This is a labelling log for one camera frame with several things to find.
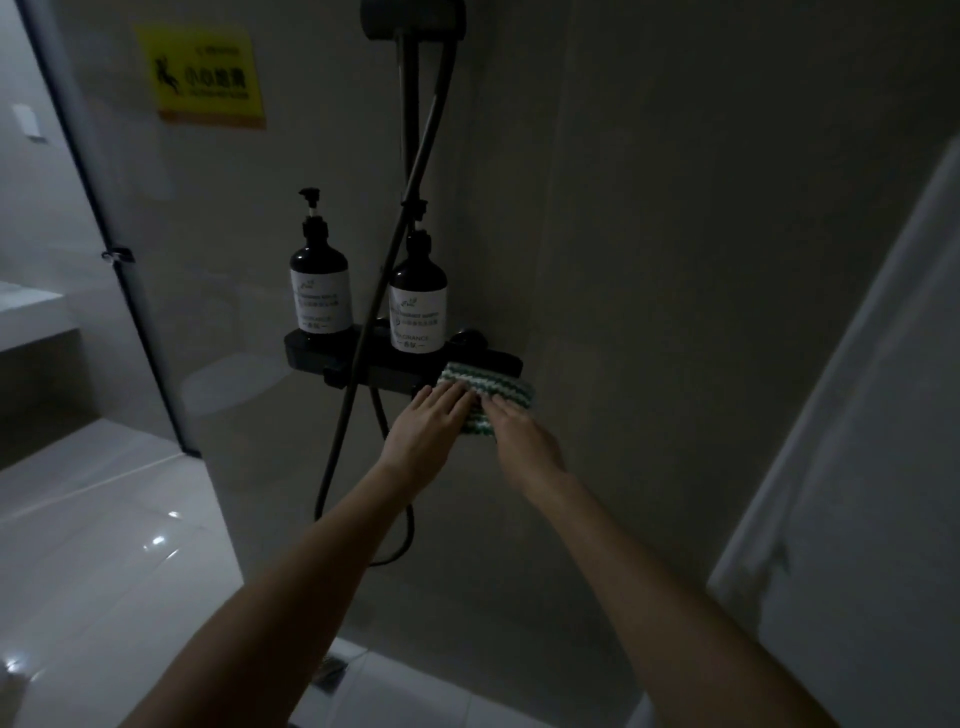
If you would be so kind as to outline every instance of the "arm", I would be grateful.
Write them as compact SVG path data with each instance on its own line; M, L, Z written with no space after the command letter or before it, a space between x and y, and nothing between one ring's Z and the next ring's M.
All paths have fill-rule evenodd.
M200 628L122 725L286 725L377 547L444 465L473 399L462 384L420 390L373 469Z
M566 471L552 435L499 397L483 407L508 481L556 528L668 725L836 725L706 594L616 524Z

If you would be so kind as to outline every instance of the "shampoo bottle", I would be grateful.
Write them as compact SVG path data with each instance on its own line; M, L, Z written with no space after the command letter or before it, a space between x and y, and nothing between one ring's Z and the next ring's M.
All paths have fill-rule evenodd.
M390 276L390 341L402 352L437 352L446 343L446 274L430 248L425 231L412 231L407 259Z
M290 258L297 324L311 335L346 331L353 326L347 258L326 241L326 222L317 214L320 190L305 187L300 194L309 214L303 221L306 245Z

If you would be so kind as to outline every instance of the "right hand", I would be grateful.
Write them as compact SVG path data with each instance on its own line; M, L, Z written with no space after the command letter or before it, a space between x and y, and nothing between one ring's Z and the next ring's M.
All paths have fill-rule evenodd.
M493 425L500 467L508 483L529 497L538 488L556 484L566 475L557 438L526 410L499 395L492 399L484 395L481 403Z

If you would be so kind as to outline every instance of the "yellow warning sign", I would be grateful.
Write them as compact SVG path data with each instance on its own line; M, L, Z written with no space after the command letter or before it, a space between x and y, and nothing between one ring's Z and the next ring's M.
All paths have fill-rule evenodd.
M166 121L263 128L253 45L236 28L138 25L156 108Z

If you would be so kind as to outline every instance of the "washcloth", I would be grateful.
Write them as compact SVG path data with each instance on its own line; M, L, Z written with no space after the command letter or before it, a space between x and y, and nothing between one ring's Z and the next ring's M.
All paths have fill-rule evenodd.
M509 400L523 409L530 409L534 401L534 388L527 382L456 361L447 362L437 381L439 383L458 379L469 384L480 394L491 397L500 395L504 400ZM479 402L470 409L467 421L464 422L464 427L460 431L466 435L493 435L493 426Z

